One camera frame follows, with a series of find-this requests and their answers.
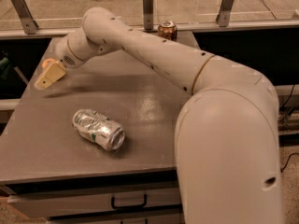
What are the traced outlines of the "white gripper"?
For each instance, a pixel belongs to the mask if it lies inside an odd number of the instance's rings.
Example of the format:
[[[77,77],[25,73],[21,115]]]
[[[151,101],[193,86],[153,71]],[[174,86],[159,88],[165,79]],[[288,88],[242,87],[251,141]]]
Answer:
[[[92,57],[97,56],[103,49],[93,43],[82,28],[63,37],[56,45],[56,62],[49,64],[35,82],[35,88],[42,91],[58,81],[66,74],[65,67],[77,68]]]

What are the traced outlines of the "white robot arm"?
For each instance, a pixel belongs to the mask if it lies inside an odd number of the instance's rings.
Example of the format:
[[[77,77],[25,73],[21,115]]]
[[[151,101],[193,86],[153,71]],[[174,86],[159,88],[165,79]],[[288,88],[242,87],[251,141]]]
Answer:
[[[186,91],[175,159],[186,224],[284,224],[278,147],[279,101],[262,73],[133,29],[110,11],[89,9],[43,64],[44,90],[67,68],[121,49]]]

